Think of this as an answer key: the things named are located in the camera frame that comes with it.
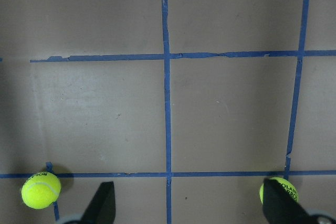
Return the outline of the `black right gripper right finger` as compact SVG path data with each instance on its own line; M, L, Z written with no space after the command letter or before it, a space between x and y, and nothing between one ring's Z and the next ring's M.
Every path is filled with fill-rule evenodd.
M312 223L312 217L274 179L264 179L263 214L272 224Z

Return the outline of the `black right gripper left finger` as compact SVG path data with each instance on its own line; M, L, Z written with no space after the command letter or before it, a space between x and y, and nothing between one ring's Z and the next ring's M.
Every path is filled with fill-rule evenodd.
M81 217L82 223L114 223L116 197L114 182L103 182Z

